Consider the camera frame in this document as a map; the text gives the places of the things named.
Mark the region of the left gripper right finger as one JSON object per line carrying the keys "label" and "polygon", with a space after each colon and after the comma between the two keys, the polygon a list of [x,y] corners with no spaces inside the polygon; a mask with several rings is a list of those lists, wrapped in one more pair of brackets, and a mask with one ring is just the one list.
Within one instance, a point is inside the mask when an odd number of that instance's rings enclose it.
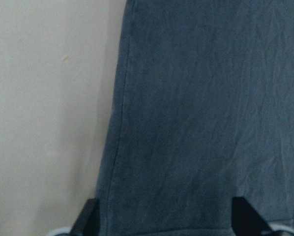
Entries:
{"label": "left gripper right finger", "polygon": [[263,236],[272,232],[244,197],[232,198],[232,230],[236,236]]}

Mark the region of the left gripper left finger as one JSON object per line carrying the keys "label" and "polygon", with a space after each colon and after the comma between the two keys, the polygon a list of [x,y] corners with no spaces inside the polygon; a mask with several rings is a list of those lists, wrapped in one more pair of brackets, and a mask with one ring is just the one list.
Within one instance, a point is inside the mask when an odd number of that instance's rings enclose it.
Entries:
{"label": "left gripper left finger", "polygon": [[70,236],[98,236],[100,231],[100,201],[88,199],[77,217]]}

